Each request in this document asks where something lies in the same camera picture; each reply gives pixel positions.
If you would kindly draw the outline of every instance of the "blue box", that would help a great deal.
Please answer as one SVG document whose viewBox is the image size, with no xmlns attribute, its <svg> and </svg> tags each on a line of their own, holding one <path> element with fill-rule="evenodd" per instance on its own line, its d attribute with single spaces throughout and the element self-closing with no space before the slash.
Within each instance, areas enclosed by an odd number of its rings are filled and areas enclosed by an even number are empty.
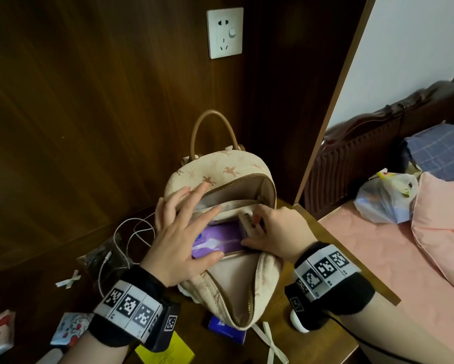
<svg viewBox="0 0 454 364">
<path fill-rule="evenodd" d="M 219 318 L 216 316 L 212 316 L 210 319 L 210 323 L 208 324 L 208 329 L 216 332 L 222 336 L 230 337 L 232 340 L 237 342 L 238 344 L 243 345 L 245 341 L 245 334 L 246 331 L 239 331 L 235 328 L 232 328 L 225 323 L 223 323 Z"/>
</svg>

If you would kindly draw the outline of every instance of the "pink pillow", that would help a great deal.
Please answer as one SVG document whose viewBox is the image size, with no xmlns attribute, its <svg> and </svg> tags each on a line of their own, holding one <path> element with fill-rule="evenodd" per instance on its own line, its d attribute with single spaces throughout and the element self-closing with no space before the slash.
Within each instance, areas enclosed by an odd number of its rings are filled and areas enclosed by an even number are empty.
<svg viewBox="0 0 454 364">
<path fill-rule="evenodd" d="M 411 228 L 417 244 L 454 286 L 454 181 L 422 174 Z"/>
</svg>

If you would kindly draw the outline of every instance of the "hand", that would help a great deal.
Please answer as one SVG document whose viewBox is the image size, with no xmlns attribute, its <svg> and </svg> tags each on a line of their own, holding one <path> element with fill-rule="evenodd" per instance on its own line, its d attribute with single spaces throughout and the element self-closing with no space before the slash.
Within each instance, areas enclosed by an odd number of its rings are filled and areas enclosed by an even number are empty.
<svg viewBox="0 0 454 364">
<path fill-rule="evenodd" d="M 199 259 L 191 257 L 191 248 L 198 234 L 222 209 L 221 206 L 214 207 L 189 224 L 196 205 L 209 187 L 209 183 L 201 183 L 193 192 L 184 187 L 173 193 L 167 203 L 163 198 L 158 201 L 155 212 L 157 237 L 139 265 L 166 287 L 202 274 L 224 257 L 221 251 Z M 188 199 L 176 216 L 176 206 L 188 193 Z"/>
<path fill-rule="evenodd" d="M 267 251 L 293 264 L 306 249 L 316 242 L 308 223 L 295 210 L 281 207 L 278 210 L 259 204 L 254 209 L 253 221 L 264 220 L 266 235 L 260 238 L 247 238 L 242 245 L 260 251 Z"/>
</svg>

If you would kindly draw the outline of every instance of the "wooden headboard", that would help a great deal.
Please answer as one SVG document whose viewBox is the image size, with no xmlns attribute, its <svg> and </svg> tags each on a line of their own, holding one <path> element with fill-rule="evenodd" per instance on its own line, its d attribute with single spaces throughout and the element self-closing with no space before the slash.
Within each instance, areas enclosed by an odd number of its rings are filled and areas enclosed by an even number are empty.
<svg viewBox="0 0 454 364">
<path fill-rule="evenodd" d="M 354 198 L 377 171 L 394 168 L 407 136 L 454 125 L 454 79 L 441 80 L 373 113 L 327 130 L 304 189 L 304 207 L 320 219 Z"/>
</svg>

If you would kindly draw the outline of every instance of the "yellow paper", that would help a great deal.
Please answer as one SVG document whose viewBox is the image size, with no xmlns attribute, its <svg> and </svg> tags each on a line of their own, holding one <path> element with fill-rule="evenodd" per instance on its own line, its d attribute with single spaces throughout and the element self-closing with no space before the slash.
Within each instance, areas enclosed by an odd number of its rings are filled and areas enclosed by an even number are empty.
<svg viewBox="0 0 454 364">
<path fill-rule="evenodd" d="M 195 354 L 187 344 L 173 332 L 171 341 L 166 351 L 151 352 L 144 346 L 136 348 L 136 354 L 147 364 L 188 364 L 193 360 Z"/>
</svg>

